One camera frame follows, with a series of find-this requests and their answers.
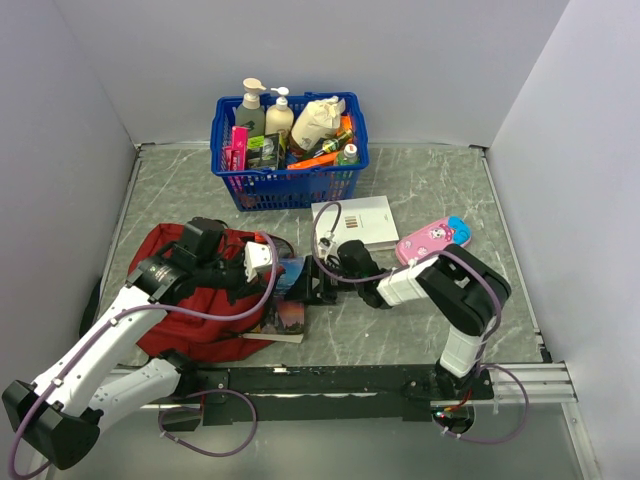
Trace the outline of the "red backpack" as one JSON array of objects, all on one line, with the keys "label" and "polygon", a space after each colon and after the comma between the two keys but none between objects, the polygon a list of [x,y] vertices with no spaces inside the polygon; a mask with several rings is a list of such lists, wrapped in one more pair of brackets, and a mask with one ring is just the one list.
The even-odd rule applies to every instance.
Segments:
[{"label": "red backpack", "polygon": [[[166,244],[177,242],[184,230],[182,224],[161,223],[146,236],[128,269],[134,268],[145,258],[156,254]],[[294,248],[286,240],[271,235],[280,258],[293,258]],[[218,247],[214,247],[215,260],[239,262],[246,241],[262,239],[257,233],[225,229]],[[207,314],[235,315],[250,310],[260,300],[262,292],[232,300],[232,293],[220,289],[198,288],[194,294],[182,300],[179,306]],[[257,333],[260,324],[273,313],[273,301],[268,300],[261,309],[250,316],[233,322],[217,322],[178,312],[169,313],[155,325],[137,345],[150,357],[175,349],[197,362],[223,363],[244,360],[270,345],[271,341],[250,339],[247,334]]]}]

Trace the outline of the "blue Jane Eyre book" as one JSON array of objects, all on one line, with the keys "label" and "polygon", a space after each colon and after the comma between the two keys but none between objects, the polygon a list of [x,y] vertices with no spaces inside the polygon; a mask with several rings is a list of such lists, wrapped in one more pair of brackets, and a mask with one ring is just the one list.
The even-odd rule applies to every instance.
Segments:
[{"label": "blue Jane Eyre book", "polygon": [[299,279],[304,267],[301,257],[280,261],[279,277],[274,287],[272,306],[264,319],[243,337],[299,344],[304,338],[305,308],[301,302],[286,300],[285,296]]}]

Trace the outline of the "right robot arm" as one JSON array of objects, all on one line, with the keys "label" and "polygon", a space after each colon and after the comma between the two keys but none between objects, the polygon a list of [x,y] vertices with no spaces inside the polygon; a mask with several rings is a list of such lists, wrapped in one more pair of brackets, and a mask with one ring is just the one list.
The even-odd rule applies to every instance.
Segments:
[{"label": "right robot arm", "polygon": [[335,255],[306,256],[299,272],[286,264],[281,271],[277,287],[284,299],[305,305],[330,305],[340,292],[350,290],[374,309],[432,301],[450,324],[434,367],[434,383],[448,398],[462,396],[479,377],[486,342],[500,325],[512,293],[503,276],[456,244],[399,269],[384,269],[362,241],[353,240]]}]

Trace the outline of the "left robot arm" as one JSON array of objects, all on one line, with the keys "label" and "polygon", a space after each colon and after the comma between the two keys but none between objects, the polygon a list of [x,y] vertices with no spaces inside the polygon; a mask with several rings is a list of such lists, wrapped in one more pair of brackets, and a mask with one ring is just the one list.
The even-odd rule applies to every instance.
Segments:
[{"label": "left robot arm", "polygon": [[280,273],[271,235],[229,230],[202,217],[157,226],[140,251],[112,304],[78,342],[34,380],[15,380],[2,394],[14,442],[27,442],[44,459],[29,478],[50,466],[75,466],[102,433],[144,404],[192,398],[201,357],[175,342],[159,348],[146,366],[115,381],[107,377],[171,315],[214,327],[254,326]]}]

